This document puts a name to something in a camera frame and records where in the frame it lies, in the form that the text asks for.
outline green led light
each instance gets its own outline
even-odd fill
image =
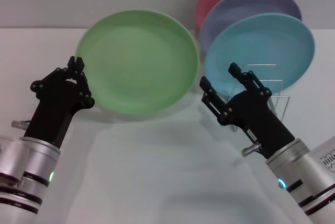
[[[54,172],[52,172],[52,173],[50,174],[49,182],[52,181],[53,175],[54,175]]]

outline dish rack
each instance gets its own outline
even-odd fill
[[[290,96],[282,96],[282,90],[284,87],[284,80],[277,79],[277,73],[278,73],[278,68],[279,66],[277,64],[270,64],[270,63],[262,63],[262,64],[244,64],[241,65],[242,72],[247,72],[247,71],[253,71],[257,75],[257,69],[259,68],[271,68],[273,69],[273,76],[269,79],[262,79],[260,80],[264,86],[268,87],[270,90],[273,89],[275,86],[279,86],[280,90],[277,94],[271,96],[271,98],[268,101],[268,106],[271,109],[271,111],[281,120],[281,122],[284,119],[287,106],[290,100]],[[229,100],[232,99],[233,94],[235,89],[238,87],[238,85],[241,85],[237,80],[235,81],[235,85],[233,86],[232,91],[230,92],[229,96],[222,96],[222,99],[227,103]],[[283,106],[281,107],[281,110],[279,109],[279,104],[281,101],[284,101]],[[232,131],[236,132],[238,130],[237,126],[232,125],[231,126]]]

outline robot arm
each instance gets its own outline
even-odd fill
[[[252,71],[241,73],[235,63],[228,71],[246,90],[225,103],[202,77],[202,102],[221,125],[236,125],[244,131],[253,145],[242,155],[263,155],[279,186],[291,194],[313,223],[334,223],[335,137],[309,151],[269,109],[267,101],[272,93]]]
[[[0,223],[34,222],[72,117],[94,105],[83,69],[71,57],[67,68],[33,82],[40,103],[31,121],[14,122],[26,128],[24,137],[0,137]]]

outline white tabletop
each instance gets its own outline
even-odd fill
[[[32,117],[30,84],[65,67],[84,31],[0,29],[0,134],[24,134],[10,123]],[[310,148],[335,135],[335,30],[313,34],[315,59],[285,91],[284,118]],[[216,122],[197,86],[152,117],[77,113],[37,223],[310,223],[262,156],[242,158],[251,142]]]

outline metal bolt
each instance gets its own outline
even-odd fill
[[[260,143],[255,143],[252,146],[248,147],[248,148],[244,148],[242,150],[242,156],[246,157],[248,155],[250,155],[253,152],[257,152],[262,148],[262,145]]]

